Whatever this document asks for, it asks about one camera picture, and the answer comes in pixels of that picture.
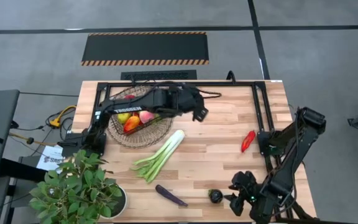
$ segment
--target eggplant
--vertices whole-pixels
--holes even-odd
[[[223,199],[223,194],[218,189],[211,189],[208,191],[209,199],[212,203],[220,203]]]
[[[173,203],[178,204],[179,206],[184,206],[184,207],[188,206],[187,203],[183,202],[182,200],[180,200],[179,198],[177,198],[176,196],[171,194],[171,192],[169,192],[167,189],[165,189],[164,187],[162,187],[159,184],[157,184],[157,186],[155,186],[155,190],[157,191],[157,193],[159,193],[166,199],[171,200]]]

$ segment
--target red chili pepper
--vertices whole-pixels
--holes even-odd
[[[247,137],[243,140],[241,144],[241,152],[244,152],[246,149],[248,149],[249,145],[255,138],[255,131],[250,131],[247,135]]]

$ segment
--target concrete floor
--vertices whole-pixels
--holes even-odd
[[[257,0],[260,26],[358,25],[358,1]],[[0,0],[0,29],[72,29],[161,26],[251,26],[247,1],[83,0],[35,2]],[[118,80],[121,72],[168,67],[81,67],[87,34],[0,34],[0,90],[77,95],[83,80]],[[358,223],[358,130],[347,118],[358,114],[358,30],[261,31],[271,79],[283,80],[293,106],[326,115],[326,132],[305,158],[318,216]],[[262,79],[252,31],[208,32],[210,65],[199,79]],[[21,95],[15,120],[23,128],[45,118],[75,97]],[[21,134],[43,139],[45,131]],[[54,131],[47,141],[59,140]],[[4,157],[17,160],[32,151],[8,140]],[[28,223],[24,209],[14,223]]]

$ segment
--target leek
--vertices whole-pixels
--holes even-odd
[[[143,177],[148,184],[151,183],[184,138],[185,133],[182,130],[175,131],[153,156],[134,162],[135,166],[139,166],[132,170],[137,170],[138,177]]]

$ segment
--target butcher block tabletop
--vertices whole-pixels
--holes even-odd
[[[82,84],[72,126],[75,133],[82,132],[90,125],[97,84],[96,81],[85,81]],[[143,149],[121,146],[107,134],[108,141],[102,158],[109,163],[102,168],[114,172],[106,176],[116,179],[127,192],[128,204],[119,217],[114,220],[100,219],[100,222],[252,222],[249,217],[251,207],[248,203],[245,202],[241,217],[237,217],[231,211],[229,201],[224,199],[219,204],[212,204],[208,198],[209,189],[220,189],[223,194],[235,192],[227,187],[231,185],[233,175],[239,171],[251,171],[260,183],[267,175],[264,158],[259,154],[256,140],[245,153],[240,150],[242,140],[248,132],[259,130],[251,87],[199,88],[222,93],[220,98],[205,99],[209,114],[204,122],[193,122],[192,113],[177,116],[163,140]],[[123,89],[125,87],[113,87],[111,94]],[[266,89],[274,126],[278,130],[283,129],[292,122],[283,83],[266,81]],[[261,93],[259,100],[264,113]],[[268,127],[265,114],[263,117],[264,126]],[[137,178],[136,172],[130,170],[131,164],[153,155],[178,129],[183,130],[186,136],[157,178],[151,184]],[[315,217],[316,212],[303,166],[299,166],[295,178],[297,202],[306,213]],[[163,198],[155,191],[157,184],[182,199],[188,207],[179,207]]]

